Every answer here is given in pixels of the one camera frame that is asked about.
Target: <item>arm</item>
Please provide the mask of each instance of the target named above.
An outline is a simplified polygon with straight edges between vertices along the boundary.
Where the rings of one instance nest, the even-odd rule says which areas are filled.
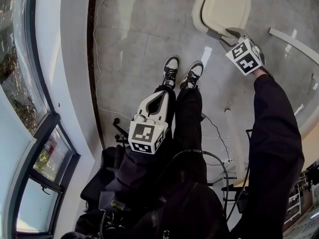
[[[304,164],[301,136],[284,90],[255,72],[255,124],[249,164],[249,198],[234,238],[282,238],[289,194]]]

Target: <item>black and white sneaker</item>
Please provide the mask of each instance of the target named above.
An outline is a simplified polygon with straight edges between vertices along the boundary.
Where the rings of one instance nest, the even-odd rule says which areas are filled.
[[[194,89],[196,88],[196,83],[199,80],[200,76],[203,74],[204,65],[201,61],[196,61],[190,67],[188,75],[180,83],[180,89]]]
[[[167,59],[164,66],[164,76],[162,85],[167,85],[171,89],[175,88],[176,75],[179,68],[179,58],[171,56]]]

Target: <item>floor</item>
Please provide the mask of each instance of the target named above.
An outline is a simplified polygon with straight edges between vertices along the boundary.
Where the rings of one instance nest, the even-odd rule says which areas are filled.
[[[231,140],[224,110],[232,110],[243,151],[248,155],[246,129],[254,123],[253,78],[244,77],[225,57],[218,41],[199,32],[193,25],[191,10],[195,0],[105,0],[99,11],[96,39],[103,77],[97,89],[99,106],[127,117],[136,113],[140,102],[162,81],[162,69],[170,55],[181,58],[180,82],[205,48],[212,49],[204,76],[199,83],[203,112],[215,123],[232,155]],[[310,102],[312,71],[309,58],[268,34],[269,27],[294,36],[319,52],[319,0],[251,0],[252,8],[246,31],[266,56],[267,68],[286,91],[294,111]],[[95,65],[96,82],[100,72]],[[115,145],[113,119],[119,117],[123,128],[129,121],[117,114],[100,110],[107,146]],[[207,120],[202,133],[218,137]],[[219,139],[204,137],[202,148],[221,158],[226,150]],[[207,163],[215,160],[208,158]],[[213,182],[221,166],[207,166],[207,178]]]

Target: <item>window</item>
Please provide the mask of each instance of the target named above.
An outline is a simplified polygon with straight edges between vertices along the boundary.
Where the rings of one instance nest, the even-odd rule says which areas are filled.
[[[44,83],[36,0],[0,0],[0,238],[52,238],[79,160]]]

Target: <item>window frame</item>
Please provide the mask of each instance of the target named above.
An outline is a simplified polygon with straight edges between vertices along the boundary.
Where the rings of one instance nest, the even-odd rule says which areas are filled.
[[[35,35],[35,5],[36,0],[26,0],[24,11],[22,11],[22,13],[24,14],[24,36],[22,37],[24,38],[23,41],[26,42],[27,55],[31,66],[30,69],[34,74],[40,94],[43,100],[47,103],[48,115],[39,125],[36,133],[34,134],[33,137],[35,138],[36,142],[30,149],[30,151],[23,155],[9,189],[3,215],[3,236],[7,239],[41,239],[52,238],[54,236],[59,212],[67,187],[71,181],[74,170],[80,159],[80,155],[75,150],[72,142],[63,129],[63,126],[60,122],[60,115],[55,112],[52,100],[49,95],[49,91],[45,84],[44,76],[42,74]],[[57,177],[59,177],[61,180],[60,184],[56,184],[50,181],[33,169],[33,166],[37,161],[44,145],[47,143],[49,137],[57,126],[59,127],[64,140],[66,140],[66,145],[70,149],[70,151],[67,152],[67,155],[71,155],[71,159],[68,160],[68,162],[64,162],[66,160],[64,159],[61,164],[61,167],[66,167],[66,170],[61,169],[61,167],[59,168],[59,171],[63,170],[63,174],[59,174],[59,171],[57,173]],[[49,229],[47,232],[27,233],[18,232],[16,230],[20,204],[29,178],[40,184],[44,189],[48,188],[58,193],[57,199],[54,204]]]

